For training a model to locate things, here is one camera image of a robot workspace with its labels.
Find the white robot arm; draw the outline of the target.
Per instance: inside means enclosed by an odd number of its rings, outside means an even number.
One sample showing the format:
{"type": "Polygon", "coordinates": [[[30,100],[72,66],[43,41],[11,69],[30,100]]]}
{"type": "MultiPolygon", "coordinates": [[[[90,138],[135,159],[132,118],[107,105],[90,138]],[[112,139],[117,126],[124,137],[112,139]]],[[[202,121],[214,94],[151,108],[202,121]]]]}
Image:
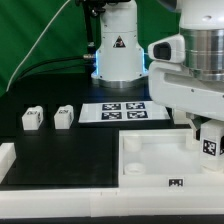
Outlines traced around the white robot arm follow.
{"type": "Polygon", "coordinates": [[[92,78],[111,87],[146,76],[156,104],[185,112],[201,139],[217,140],[224,136],[224,0],[157,1],[180,15],[179,32],[145,51],[137,41],[136,1],[103,0],[92,78]]]}

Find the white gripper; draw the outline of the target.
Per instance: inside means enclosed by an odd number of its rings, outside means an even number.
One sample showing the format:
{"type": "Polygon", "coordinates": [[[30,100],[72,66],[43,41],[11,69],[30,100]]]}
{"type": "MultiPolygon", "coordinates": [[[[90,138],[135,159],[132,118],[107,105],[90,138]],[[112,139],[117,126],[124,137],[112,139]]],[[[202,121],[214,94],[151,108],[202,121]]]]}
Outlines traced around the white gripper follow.
{"type": "Polygon", "coordinates": [[[149,94],[159,105],[192,113],[186,118],[193,138],[199,140],[203,123],[200,116],[224,121],[224,82],[195,78],[191,70],[182,65],[184,50],[185,41],[180,34],[148,46],[149,57],[153,60],[149,66],[149,94]],[[155,54],[155,48],[162,44],[167,44],[171,50],[169,60],[155,54]]]}

